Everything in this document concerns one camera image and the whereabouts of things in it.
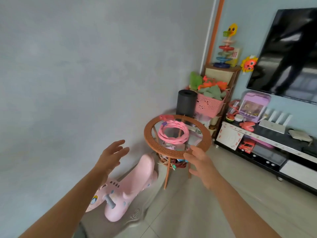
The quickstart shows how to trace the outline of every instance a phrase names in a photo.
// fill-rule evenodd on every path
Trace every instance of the black cylinder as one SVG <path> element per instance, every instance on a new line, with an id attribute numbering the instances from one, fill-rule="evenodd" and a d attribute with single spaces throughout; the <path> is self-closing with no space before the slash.
<path id="1" fill-rule="evenodd" d="M 177 98 L 177 115 L 193 117 L 195 112 L 197 93 L 192 90 L 180 90 Z"/>

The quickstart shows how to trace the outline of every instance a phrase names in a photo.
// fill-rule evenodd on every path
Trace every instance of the pink claw machine toy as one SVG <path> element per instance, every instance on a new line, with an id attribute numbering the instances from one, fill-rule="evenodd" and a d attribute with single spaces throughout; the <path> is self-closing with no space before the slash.
<path id="1" fill-rule="evenodd" d="M 270 100 L 270 95 L 249 92 L 243 98 L 239 114 L 244 116 L 247 121 L 257 123 Z"/>

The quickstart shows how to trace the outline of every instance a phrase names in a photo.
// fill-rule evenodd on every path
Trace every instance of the tv stand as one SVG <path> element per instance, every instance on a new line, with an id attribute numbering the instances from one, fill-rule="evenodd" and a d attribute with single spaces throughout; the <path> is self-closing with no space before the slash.
<path id="1" fill-rule="evenodd" d="M 258 124 L 253 127 L 254 132 L 248 132 L 239 126 L 239 122 L 222 121 L 222 126 L 216 134 L 216 147 L 220 146 L 268 172 L 271 172 L 276 175 L 279 181 L 287 180 L 317 196 L 317 158 L 302 152 L 302 148 L 308 147 L 308 143 L 293 139 L 287 131 L 285 134 L 281 134 L 261 127 Z M 252 154 L 241 151 L 238 148 L 238 145 L 244 136 L 251 136 L 287 152 L 287 161 L 281 166 L 271 166 L 267 164 L 265 158 L 255 158 Z M 288 172 L 290 172 L 291 169 L 294 169 L 294 162 L 298 164 L 299 172 L 295 172 L 294 175 L 289 176 L 290 173 Z"/>

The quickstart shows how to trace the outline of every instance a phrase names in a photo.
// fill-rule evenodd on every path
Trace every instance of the television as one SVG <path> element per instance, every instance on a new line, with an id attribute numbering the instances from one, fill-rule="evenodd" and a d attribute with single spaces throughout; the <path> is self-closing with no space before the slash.
<path id="1" fill-rule="evenodd" d="M 277 11 L 247 88 L 317 105 L 317 8 Z"/>

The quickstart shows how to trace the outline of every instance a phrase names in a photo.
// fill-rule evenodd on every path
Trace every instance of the pink rope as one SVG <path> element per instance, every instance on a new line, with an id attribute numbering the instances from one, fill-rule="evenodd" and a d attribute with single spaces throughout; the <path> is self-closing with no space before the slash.
<path id="1" fill-rule="evenodd" d="M 184 131 L 184 134 L 178 138 L 167 137 L 164 133 L 167 128 L 179 128 Z M 189 130 L 183 122 L 168 120 L 160 126 L 158 130 L 158 137 L 169 144 L 184 144 L 189 138 Z"/>

